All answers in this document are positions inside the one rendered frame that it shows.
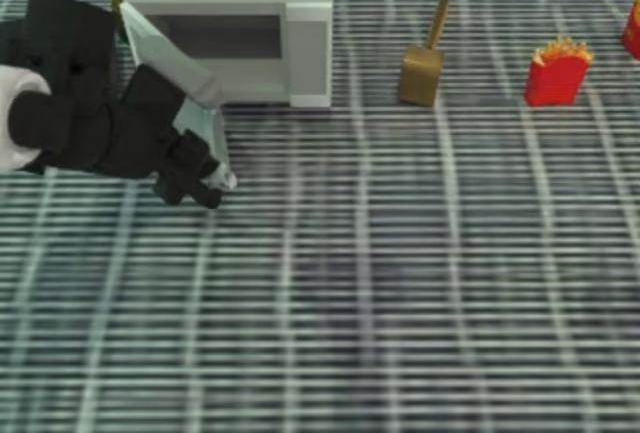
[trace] wooden handle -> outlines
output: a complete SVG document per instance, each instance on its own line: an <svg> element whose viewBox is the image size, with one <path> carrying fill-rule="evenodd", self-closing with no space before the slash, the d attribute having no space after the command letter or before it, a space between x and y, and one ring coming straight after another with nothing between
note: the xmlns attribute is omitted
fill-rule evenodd
<svg viewBox="0 0 640 433"><path fill-rule="evenodd" d="M436 13L433 16L433 21L431 22L429 36L427 37L427 41L424 44L425 48L432 50L436 46L438 46L438 40L440 39L440 35L442 34L442 30L444 29L444 22L447 19L448 10L449 0L438 1Z"/></svg>

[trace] table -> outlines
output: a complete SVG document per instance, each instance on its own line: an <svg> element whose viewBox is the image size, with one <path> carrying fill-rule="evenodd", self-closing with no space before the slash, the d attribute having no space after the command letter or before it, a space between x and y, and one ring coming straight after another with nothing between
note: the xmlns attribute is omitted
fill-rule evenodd
<svg viewBox="0 0 640 433"><path fill-rule="evenodd" d="M434 7L338 2L334 108L225 111L240 183L219 211L3 178L0 424L640 431L629 5L453 2L436 108L399 106ZM530 54L558 32L595 63L575 107L532 111Z"/></svg>

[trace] red fries box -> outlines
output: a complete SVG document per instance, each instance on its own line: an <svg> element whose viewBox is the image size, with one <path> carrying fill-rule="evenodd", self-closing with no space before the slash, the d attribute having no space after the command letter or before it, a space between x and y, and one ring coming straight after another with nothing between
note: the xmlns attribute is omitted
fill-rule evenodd
<svg viewBox="0 0 640 433"><path fill-rule="evenodd" d="M640 60L640 0L635 0L629 13L622 44L636 60Z"/></svg>
<svg viewBox="0 0 640 433"><path fill-rule="evenodd" d="M584 43L558 38L535 51L524 98L529 106L573 104L582 80L593 62Z"/></svg>

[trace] brown object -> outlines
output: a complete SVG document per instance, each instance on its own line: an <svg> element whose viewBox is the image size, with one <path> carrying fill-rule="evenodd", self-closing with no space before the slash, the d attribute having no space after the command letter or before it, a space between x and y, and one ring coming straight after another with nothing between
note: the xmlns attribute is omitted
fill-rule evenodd
<svg viewBox="0 0 640 433"><path fill-rule="evenodd" d="M400 101L433 106L444 57L436 47L448 9L449 0L440 0L424 47L411 45L406 49L398 92Z"/></svg>

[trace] gray striped fabric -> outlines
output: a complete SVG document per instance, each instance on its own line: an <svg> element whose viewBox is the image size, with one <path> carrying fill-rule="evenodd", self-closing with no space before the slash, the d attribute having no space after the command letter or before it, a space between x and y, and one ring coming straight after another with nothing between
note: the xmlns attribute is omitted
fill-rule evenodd
<svg viewBox="0 0 640 433"><path fill-rule="evenodd" d="M438 104L399 106L434 6L337 3L335 107L229 108L217 212L2 178L2 431L640 431L630 5L454 2ZM577 104L525 108L559 32Z"/></svg>

